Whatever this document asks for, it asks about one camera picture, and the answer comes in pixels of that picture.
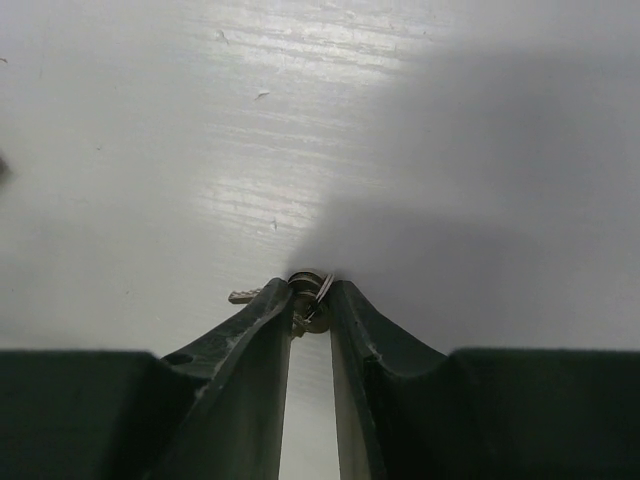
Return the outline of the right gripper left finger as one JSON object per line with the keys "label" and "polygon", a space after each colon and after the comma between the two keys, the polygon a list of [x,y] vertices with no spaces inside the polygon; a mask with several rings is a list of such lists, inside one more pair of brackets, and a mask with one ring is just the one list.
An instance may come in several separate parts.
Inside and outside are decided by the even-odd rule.
{"label": "right gripper left finger", "polygon": [[5,350],[5,479],[274,479],[293,296],[274,279],[175,352]]}

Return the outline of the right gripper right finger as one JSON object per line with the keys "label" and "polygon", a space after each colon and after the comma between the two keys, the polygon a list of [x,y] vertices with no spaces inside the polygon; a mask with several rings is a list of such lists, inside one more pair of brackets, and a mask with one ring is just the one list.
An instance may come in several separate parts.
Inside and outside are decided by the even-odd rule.
{"label": "right gripper right finger", "polygon": [[635,352],[440,353],[351,282],[328,295],[344,479],[635,479]]}

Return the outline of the silver key bunch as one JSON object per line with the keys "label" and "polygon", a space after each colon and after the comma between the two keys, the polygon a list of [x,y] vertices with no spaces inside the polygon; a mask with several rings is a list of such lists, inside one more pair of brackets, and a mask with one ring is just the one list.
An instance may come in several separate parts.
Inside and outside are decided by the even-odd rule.
{"label": "silver key bunch", "polygon": [[220,324],[217,331],[227,338],[258,338],[262,331],[271,330],[277,337],[288,338],[300,338],[305,333],[322,334],[330,328],[324,299],[334,280],[333,274],[296,271],[286,281],[289,293],[283,300],[271,296],[255,307],[250,304],[259,297],[262,288],[232,291],[228,301],[243,309]]}

